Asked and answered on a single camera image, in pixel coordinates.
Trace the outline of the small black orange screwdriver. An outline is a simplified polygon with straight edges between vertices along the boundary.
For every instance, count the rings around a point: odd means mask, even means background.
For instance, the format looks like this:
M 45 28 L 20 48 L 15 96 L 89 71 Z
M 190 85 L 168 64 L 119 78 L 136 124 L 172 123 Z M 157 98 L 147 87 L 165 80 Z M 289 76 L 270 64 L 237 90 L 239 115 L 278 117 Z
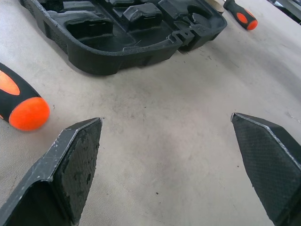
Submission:
M 247 31 L 254 30 L 257 25 L 257 19 L 244 7 L 238 5 L 235 0 L 223 0 L 224 9 L 229 11 L 235 20 Z

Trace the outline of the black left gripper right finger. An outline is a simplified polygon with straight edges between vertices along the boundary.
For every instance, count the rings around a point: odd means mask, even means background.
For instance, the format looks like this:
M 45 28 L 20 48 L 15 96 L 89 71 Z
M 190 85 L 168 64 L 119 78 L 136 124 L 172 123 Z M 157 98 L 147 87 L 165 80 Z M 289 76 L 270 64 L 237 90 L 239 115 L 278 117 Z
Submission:
M 301 226 L 301 145 L 262 118 L 231 116 L 246 173 L 275 226 Z

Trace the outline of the large black orange screwdriver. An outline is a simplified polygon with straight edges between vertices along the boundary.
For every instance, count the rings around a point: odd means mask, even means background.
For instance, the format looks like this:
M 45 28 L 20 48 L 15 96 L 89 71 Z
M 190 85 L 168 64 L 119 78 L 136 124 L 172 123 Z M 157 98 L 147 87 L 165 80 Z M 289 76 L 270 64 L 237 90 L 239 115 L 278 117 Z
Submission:
M 33 131 L 48 120 L 50 108 L 20 75 L 0 63 L 0 119 L 22 131 Z

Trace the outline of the black tool case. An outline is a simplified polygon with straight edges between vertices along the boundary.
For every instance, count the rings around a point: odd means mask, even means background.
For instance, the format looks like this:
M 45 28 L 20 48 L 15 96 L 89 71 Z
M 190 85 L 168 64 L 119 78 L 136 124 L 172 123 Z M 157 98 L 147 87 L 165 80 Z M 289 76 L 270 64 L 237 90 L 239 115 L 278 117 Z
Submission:
M 206 0 L 19 0 L 78 69 L 94 75 L 168 60 L 214 40 L 226 19 Z

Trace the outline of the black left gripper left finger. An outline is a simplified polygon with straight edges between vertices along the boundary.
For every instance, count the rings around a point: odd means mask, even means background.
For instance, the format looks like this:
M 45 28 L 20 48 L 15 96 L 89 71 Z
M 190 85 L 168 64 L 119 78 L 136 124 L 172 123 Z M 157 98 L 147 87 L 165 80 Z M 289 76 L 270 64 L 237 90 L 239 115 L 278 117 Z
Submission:
M 102 119 L 65 128 L 0 208 L 0 226 L 78 226 L 96 169 Z

